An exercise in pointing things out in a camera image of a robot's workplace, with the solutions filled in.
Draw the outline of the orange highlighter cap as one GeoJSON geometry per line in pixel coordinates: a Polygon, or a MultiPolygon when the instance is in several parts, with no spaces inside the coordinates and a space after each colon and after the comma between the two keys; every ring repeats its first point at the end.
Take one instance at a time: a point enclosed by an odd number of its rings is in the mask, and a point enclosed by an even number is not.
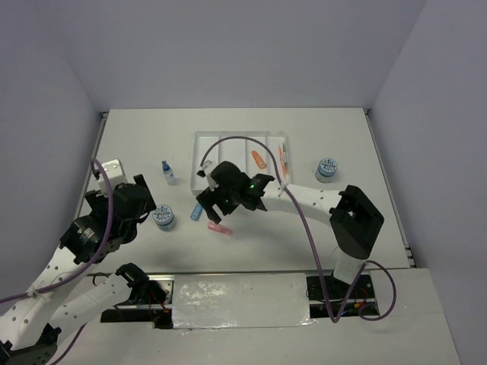
{"type": "Polygon", "coordinates": [[[261,169],[261,170],[264,170],[265,168],[267,168],[267,164],[266,162],[264,161],[264,159],[262,158],[262,156],[259,154],[258,151],[251,151],[251,155],[256,163],[256,165],[261,169]]]}

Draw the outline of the orange highlighter pen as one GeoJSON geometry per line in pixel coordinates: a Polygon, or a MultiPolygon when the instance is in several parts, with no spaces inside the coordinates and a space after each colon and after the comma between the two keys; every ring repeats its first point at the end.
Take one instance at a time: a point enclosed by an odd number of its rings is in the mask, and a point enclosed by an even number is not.
{"type": "Polygon", "coordinates": [[[282,177],[285,178],[287,175],[287,170],[286,170],[286,162],[285,162],[285,152],[282,144],[278,146],[278,153],[279,153],[279,161],[282,170],[282,177]]]}

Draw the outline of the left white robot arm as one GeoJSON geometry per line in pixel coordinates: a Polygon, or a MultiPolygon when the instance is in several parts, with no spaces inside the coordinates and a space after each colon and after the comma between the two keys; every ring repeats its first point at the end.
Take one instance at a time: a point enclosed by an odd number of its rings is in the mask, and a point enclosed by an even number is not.
{"type": "Polygon", "coordinates": [[[1,362],[46,364],[58,346],[103,311],[121,303],[163,303],[166,294],[137,265],[126,263],[85,294],[68,297],[81,280],[122,244],[156,208],[143,175],[92,190],[88,215],[74,220],[49,264],[26,294],[1,317],[1,362]]]}

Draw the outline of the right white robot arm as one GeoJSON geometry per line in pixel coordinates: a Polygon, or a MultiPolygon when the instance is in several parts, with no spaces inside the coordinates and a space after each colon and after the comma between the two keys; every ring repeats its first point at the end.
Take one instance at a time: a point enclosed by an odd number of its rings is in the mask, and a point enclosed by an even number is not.
{"type": "Polygon", "coordinates": [[[286,184],[267,174],[249,177],[229,161],[207,161],[197,176],[208,186],[196,200],[215,224],[240,206],[250,211],[296,213],[327,224],[339,247],[330,281],[332,292],[348,297],[357,289],[356,276],[370,258],[384,224],[384,216],[360,188],[348,185],[342,191],[319,190],[286,184]]]}

